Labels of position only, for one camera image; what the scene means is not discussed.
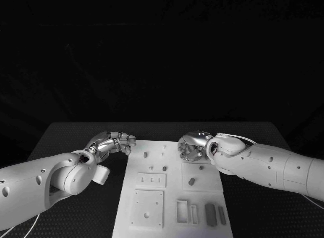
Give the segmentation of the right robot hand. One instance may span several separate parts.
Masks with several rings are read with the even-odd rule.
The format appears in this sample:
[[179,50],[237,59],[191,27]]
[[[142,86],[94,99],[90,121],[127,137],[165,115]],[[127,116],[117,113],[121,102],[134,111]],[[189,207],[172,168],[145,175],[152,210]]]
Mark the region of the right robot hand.
[[189,162],[208,159],[207,148],[212,135],[204,131],[189,132],[179,140],[178,150],[181,158]]

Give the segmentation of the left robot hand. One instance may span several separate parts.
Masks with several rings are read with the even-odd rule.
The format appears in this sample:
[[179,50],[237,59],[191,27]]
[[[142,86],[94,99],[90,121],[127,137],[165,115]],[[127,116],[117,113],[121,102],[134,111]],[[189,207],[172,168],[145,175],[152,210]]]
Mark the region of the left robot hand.
[[103,132],[88,142],[85,150],[94,155],[100,164],[111,154],[132,154],[132,147],[137,145],[136,136],[123,132]]

